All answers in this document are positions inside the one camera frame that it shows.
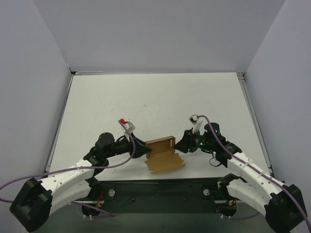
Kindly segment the brown cardboard box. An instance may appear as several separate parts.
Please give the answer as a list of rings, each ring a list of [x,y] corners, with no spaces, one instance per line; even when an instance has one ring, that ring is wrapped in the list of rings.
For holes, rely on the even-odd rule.
[[[166,173],[186,166],[184,160],[175,152],[174,136],[149,140],[145,143],[151,149],[146,154],[145,161],[151,174]]]

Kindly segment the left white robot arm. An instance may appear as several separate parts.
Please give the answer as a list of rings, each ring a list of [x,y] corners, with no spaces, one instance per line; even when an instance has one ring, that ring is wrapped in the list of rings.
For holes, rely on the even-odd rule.
[[[56,210],[80,198],[89,200],[99,196],[95,176],[109,165],[108,158],[129,153],[132,158],[151,152],[146,143],[133,134],[114,139],[103,133],[89,153],[71,167],[70,171],[26,181],[13,200],[10,212],[29,233],[39,229]]]

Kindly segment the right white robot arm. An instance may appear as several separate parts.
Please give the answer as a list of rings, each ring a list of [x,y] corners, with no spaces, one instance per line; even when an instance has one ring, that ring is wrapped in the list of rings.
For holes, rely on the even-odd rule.
[[[256,209],[276,233],[289,233],[303,221],[311,225],[297,186],[288,186],[257,166],[238,146],[221,135],[219,124],[208,122],[204,133],[200,133],[202,121],[196,115],[190,120],[193,127],[184,131],[174,148],[182,153],[196,150],[209,153],[229,169],[231,172],[218,181],[220,192]]]

